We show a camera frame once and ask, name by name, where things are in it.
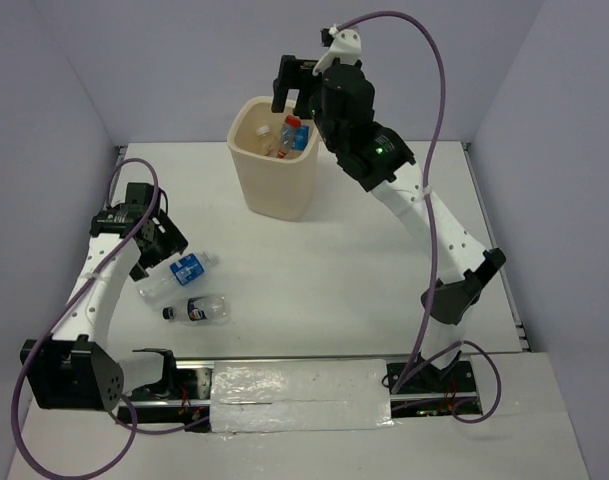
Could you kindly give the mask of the blue label water bottle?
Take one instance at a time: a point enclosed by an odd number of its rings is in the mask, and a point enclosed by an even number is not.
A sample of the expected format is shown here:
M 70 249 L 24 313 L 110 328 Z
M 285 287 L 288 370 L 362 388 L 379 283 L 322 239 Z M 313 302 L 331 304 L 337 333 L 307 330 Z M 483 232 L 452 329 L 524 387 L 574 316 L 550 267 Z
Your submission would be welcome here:
M 309 140 L 309 126 L 301 125 L 295 132 L 293 138 L 292 149 L 298 152 L 302 152 L 306 149 Z

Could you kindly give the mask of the red cap clear bottle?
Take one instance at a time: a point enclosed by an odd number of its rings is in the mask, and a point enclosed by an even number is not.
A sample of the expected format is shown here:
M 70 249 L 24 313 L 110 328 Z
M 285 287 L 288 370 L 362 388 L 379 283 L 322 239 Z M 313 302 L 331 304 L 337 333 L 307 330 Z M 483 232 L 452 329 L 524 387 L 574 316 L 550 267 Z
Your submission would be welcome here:
M 301 125 L 302 122 L 297 116 L 287 115 L 285 117 L 279 134 L 278 146 L 276 148 L 278 158 L 285 158 L 292 150 L 295 136 Z

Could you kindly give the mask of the blue label clear bottle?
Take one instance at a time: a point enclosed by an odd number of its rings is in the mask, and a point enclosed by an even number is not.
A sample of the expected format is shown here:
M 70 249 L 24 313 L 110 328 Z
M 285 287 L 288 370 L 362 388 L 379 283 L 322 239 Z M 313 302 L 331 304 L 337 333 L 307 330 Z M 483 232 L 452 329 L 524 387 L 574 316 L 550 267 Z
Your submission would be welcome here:
M 182 297 L 186 289 L 219 263 L 212 252 L 188 253 L 156 266 L 150 275 L 135 283 L 140 297 L 149 306 Z

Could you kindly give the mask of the large clear white-cap bottle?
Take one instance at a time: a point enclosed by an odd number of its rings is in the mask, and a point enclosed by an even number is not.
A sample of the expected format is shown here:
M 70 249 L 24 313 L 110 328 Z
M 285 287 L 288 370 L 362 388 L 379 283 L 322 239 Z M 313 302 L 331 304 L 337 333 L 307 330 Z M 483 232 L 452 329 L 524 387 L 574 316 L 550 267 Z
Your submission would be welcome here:
M 266 157 L 277 157 L 276 137 L 269 125 L 262 125 L 255 131 L 258 153 Z

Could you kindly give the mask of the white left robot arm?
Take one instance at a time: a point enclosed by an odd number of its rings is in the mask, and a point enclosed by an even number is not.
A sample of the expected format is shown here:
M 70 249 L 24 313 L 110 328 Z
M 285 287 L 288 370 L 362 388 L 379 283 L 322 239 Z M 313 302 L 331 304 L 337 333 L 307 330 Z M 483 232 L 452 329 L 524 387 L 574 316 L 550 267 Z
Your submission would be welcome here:
M 118 360 L 107 351 L 110 322 L 126 281 L 147 278 L 150 269 L 188 245 L 161 206 L 165 198 L 162 189 L 131 182 L 123 203 L 92 218 L 71 306 L 45 340 L 28 340 L 20 352 L 40 408 L 111 411 L 122 395 L 138 388 L 161 399 L 178 390 L 180 374 L 171 350 L 143 347 Z

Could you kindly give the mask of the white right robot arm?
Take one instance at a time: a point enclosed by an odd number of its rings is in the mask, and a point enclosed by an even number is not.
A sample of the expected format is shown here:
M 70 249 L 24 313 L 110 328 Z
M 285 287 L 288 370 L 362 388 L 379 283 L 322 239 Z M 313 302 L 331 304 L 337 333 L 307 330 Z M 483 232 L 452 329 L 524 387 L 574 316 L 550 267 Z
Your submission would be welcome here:
M 375 121 L 375 89 L 361 65 L 335 60 L 322 73 L 315 66 L 313 60 L 283 56 L 271 109 L 283 111 L 288 93 L 297 91 L 295 115 L 314 122 L 340 168 L 385 205 L 429 255 L 420 330 L 394 387 L 418 374 L 426 389 L 440 391 L 453 379 L 467 314 L 506 257 L 467 232 L 426 183 L 428 166 L 417 162 L 394 130 Z

